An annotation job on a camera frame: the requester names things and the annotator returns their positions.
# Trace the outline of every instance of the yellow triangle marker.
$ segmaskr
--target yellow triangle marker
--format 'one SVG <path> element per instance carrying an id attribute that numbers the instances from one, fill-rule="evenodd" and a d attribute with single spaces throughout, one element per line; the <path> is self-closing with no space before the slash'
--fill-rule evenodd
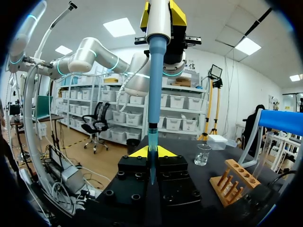
<path id="1" fill-rule="evenodd" d="M 147 157 L 147 154 L 148 154 L 148 146 L 145 146 L 144 148 L 131 154 L 129 157 L 138 157 L 138 156 Z M 159 157 L 164 157 L 164 156 L 175 157 L 177 155 L 170 152 L 169 150 L 166 150 L 165 148 L 163 148 L 161 146 L 158 146 L 158 156 Z"/>

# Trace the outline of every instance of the office chair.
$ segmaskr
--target office chair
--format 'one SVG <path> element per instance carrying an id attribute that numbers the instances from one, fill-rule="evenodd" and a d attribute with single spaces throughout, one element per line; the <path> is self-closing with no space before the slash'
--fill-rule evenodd
<path id="1" fill-rule="evenodd" d="M 97 150 L 97 145 L 102 144 L 106 150 L 108 150 L 108 146 L 105 144 L 104 140 L 99 140 L 98 133 L 102 131 L 106 131 L 108 129 L 108 124 L 105 119 L 106 111 L 110 106 L 109 103 L 103 104 L 103 102 L 99 102 L 95 108 L 94 115 L 84 115 L 82 116 L 82 120 L 85 124 L 81 125 L 81 127 L 89 134 L 93 135 L 95 138 L 90 142 L 86 143 L 84 148 L 87 148 L 87 145 L 94 144 L 94 154 Z M 94 121 L 92 123 L 87 122 L 86 117 L 92 118 Z"/>

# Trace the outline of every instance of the white storage bin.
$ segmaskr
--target white storage bin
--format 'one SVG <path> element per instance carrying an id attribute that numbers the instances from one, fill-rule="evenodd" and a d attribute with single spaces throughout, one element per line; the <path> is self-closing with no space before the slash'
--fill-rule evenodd
<path id="1" fill-rule="evenodd" d="M 142 113 L 126 113 L 126 124 L 138 126 L 142 124 Z"/>
<path id="2" fill-rule="evenodd" d="M 129 103 L 129 94 L 125 91 L 121 92 L 119 103 Z"/>
<path id="3" fill-rule="evenodd" d="M 75 122 L 78 129 L 82 129 L 81 125 L 85 123 L 82 119 L 76 119 Z"/>
<path id="4" fill-rule="evenodd" d="M 163 122 L 164 122 L 164 116 L 160 116 L 160 120 L 159 120 L 159 123 L 158 123 L 158 129 L 161 129 L 162 126 L 163 126 Z"/>
<path id="5" fill-rule="evenodd" d="M 76 105 L 75 109 L 76 109 L 76 114 L 82 114 L 82 106 Z"/>
<path id="6" fill-rule="evenodd" d="M 71 98 L 76 99 L 78 96 L 78 90 L 71 90 Z"/>
<path id="7" fill-rule="evenodd" d="M 184 100 L 185 100 L 185 96 L 170 95 L 170 107 L 183 109 Z"/>
<path id="8" fill-rule="evenodd" d="M 183 131 L 195 131 L 197 122 L 197 120 L 183 119 Z"/>
<path id="9" fill-rule="evenodd" d="M 83 99 L 83 93 L 82 93 L 82 91 L 78 91 L 78 93 L 77 93 L 77 99 Z"/>
<path id="10" fill-rule="evenodd" d="M 131 96 L 129 103 L 131 104 L 144 104 L 145 97 L 139 97 L 139 96 Z"/>
<path id="11" fill-rule="evenodd" d="M 111 135 L 111 128 L 107 129 L 106 131 L 102 131 L 99 133 L 100 137 L 102 139 L 108 139 L 110 138 L 110 135 Z"/>
<path id="12" fill-rule="evenodd" d="M 75 118 L 71 118 L 71 119 L 70 119 L 70 126 L 72 126 L 72 127 L 77 127 L 76 119 L 75 119 Z"/>
<path id="13" fill-rule="evenodd" d="M 169 78 L 168 77 L 162 77 L 162 86 L 167 85 Z"/>
<path id="14" fill-rule="evenodd" d="M 63 106 L 63 110 L 65 110 L 66 112 L 69 111 L 69 106 L 67 103 L 62 103 L 62 106 Z"/>
<path id="15" fill-rule="evenodd" d="M 89 115 L 89 106 L 87 105 L 82 105 L 82 115 Z"/>
<path id="16" fill-rule="evenodd" d="M 102 101 L 115 102 L 116 101 L 116 92 L 115 91 L 101 91 L 100 99 Z"/>
<path id="17" fill-rule="evenodd" d="M 113 119 L 113 110 L 107 110 L 105 114 L 105 120 L 112 120 Z"/>
<path id="18" fill-rule="evenodd" d="M 126 134 L 125 134 L 126 129 L 124 128 L 113 128 L 111 130 L 111 134 L 112 134 L 112 140 L 114 142 L 118 142 L 118 143 L 124 143 L 126 140 Z"/>
<path id="19" fill-rule="evenodd" d="M 208 135 L 207 144 L 212 150 L 224 150 L 227 144 L 227 139 L 220 135 Z"/>
<path id="20" fill-rule="evenodd" d="M 166 107 L 166 102 L 167 102 L 167 94 L 161 94 L 161 106 Z"/>
<path id="21" fill-rule="evenodd" d="M 118 111 L 113 110 L 113 117 L 115 122 L 125 123 L 126 121 L 126 116 L 124 112 L 119 113 Z"/>
<path id="22" fill-rule="evenodd" d="M 67 98 L 68 97 L 68 91 L 61 91 L 62 98 Z"/>
<path id="23" fill-rule="evenodd" d="M 129 129 L 126 131 L 126 139 L 136 139 L 141 140 L 141 130 L 140 129 Z"/>
<path id="24" fill-rule="evenodd" d="M 189 110 L 201 110 L 201 107 L 202 107 L 201 98 L 188 97 L 188 109 Z"/>
<path id="25" fill-rule="evenodd" d="M 90 100 L 91 90 L 82 90 L 82 99 Z"/>
<path id="26" fill-rule="evenodd" d="M 181 125 L 181 118 L 166 117 L 166 129 L 179 131 Z"/>
<path id="27" fill-rule="evenodd" d="M 76 113 L 76 106 L 77 106 L 77 104 L 70 104 L 70 112 L 71 113 Z"/>

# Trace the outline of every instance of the clear liquid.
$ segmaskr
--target clear liquid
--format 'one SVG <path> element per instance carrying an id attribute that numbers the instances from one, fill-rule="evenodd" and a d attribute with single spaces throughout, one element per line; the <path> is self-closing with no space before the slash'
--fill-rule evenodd
<path id="1" fill-rule="evenodd" d="M 205 166 L 207 164 L 209 152 L 198 153 L 194 160 L 197 166 Z"/>

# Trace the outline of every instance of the wooden test tube rack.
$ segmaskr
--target wooden test tube rack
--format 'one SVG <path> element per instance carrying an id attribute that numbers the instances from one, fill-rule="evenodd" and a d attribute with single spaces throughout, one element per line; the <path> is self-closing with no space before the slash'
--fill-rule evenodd
<path id="1" fill-rule="evenodd" d="M 216 176 L 209 179 L 215 192 L 217 193 L 221 203 L 224 207 L 233 204 L 235 201 L 242 197 L 241 192 L 243 187 L 237 189 L 238 181 L 232 183 L 233 176 L 229 175 L 230 170 L 234 172 L 249 188 L 253 189 L 260 182 L 240 166 L 235 160 L 228 159 L 225 161 L 227 169 L 222 176 Z"/>

